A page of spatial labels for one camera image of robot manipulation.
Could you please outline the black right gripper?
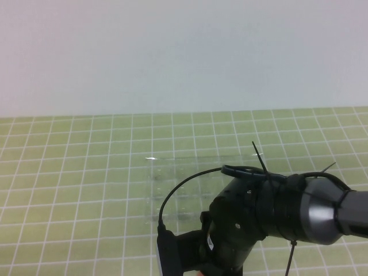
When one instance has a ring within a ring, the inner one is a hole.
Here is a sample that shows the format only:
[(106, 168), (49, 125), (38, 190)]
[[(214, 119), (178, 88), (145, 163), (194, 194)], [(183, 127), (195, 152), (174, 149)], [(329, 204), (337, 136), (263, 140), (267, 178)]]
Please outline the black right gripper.
[(263, 191), (270, 194), (270, 181), (234, 178), (210, 204), (206, 250), (218, 272), (202, 269), (204, 275), (242, 275), (254, 245), (270, 235), (260, 216)]

